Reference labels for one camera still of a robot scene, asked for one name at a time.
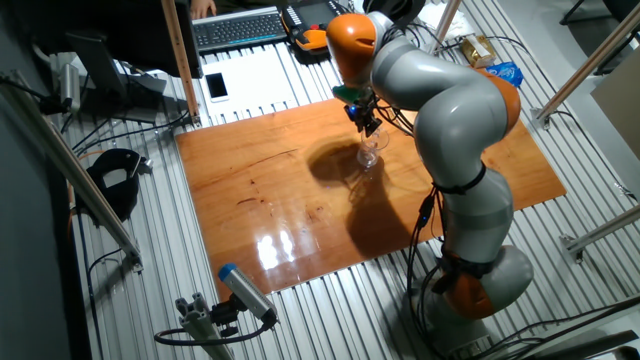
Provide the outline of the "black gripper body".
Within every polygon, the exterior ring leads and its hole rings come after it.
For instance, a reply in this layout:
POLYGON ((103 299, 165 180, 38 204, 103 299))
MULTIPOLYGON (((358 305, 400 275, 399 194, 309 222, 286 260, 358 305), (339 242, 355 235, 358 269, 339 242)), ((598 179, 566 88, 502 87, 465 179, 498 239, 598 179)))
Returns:
POLYGON ((357 128, 378 128, 380 120, 373 114, 376 108, 374 97, 360 98, 352 104, 344 106, 348 118, 356 124, 357 128))

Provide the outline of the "person's bare hand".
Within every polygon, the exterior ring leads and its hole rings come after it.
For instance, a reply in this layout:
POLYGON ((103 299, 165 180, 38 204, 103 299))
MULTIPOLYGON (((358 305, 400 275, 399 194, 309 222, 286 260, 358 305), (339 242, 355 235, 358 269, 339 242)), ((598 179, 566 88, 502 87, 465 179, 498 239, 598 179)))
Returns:
POLYGON ((190 13, 193 20, 203 19, 217 15, 217 7, 214 0, 191 0, 190 13))

